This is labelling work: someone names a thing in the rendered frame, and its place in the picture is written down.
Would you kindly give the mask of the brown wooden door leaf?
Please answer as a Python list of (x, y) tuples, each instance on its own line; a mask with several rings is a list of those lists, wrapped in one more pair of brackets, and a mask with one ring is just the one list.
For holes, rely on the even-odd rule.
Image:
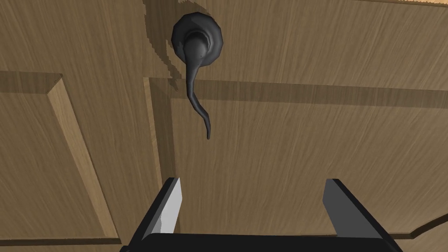
[[(223, 48), (186, 95), (185, 14)], [(163, 182), (176, 231), (329, 235), (338, 178), (404, 252), (448, 252), (448, 0), (0, 0), (0, 252), (119, 252)]]

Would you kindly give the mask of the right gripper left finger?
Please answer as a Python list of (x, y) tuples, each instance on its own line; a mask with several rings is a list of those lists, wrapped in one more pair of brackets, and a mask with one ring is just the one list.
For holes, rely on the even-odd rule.
[(170, 177), (158, 192), (134, 233), (133, 239), (143, 240), (152, 233), (173, 233), (181, 204), (180, 178)]

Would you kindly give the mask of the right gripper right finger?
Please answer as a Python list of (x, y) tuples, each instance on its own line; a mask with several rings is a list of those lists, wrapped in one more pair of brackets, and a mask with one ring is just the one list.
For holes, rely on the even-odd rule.
[(382, 238), (390, 235), (339, 179), (327, 179), (323, 205), (339, 237)]

